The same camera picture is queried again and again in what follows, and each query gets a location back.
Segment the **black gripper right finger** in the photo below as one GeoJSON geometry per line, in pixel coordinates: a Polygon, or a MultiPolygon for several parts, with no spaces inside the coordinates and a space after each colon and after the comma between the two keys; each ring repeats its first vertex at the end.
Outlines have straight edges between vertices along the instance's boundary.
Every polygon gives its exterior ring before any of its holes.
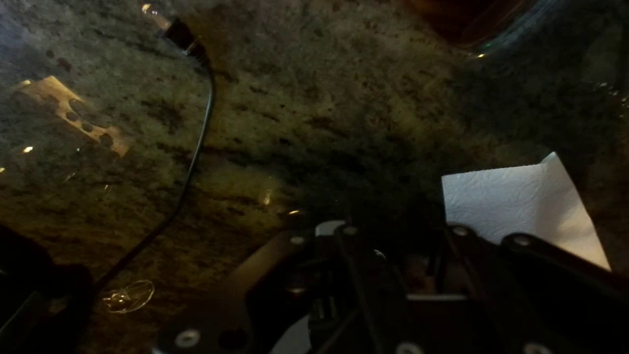
{"type": "Polygon", "coordinates": [[[625,278],[523,233],[454,225],[446,243],[499,354],[629,354],[625,278]]]}

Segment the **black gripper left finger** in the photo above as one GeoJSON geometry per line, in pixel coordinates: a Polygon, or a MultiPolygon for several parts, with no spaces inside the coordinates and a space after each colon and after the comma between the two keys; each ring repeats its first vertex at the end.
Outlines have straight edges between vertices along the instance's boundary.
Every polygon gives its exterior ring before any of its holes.
{"type": "Polygon", "coordinates": [[[151,354],[401,354],[407,296],[360,229],[279,235],[159,333],[151,354]]]}

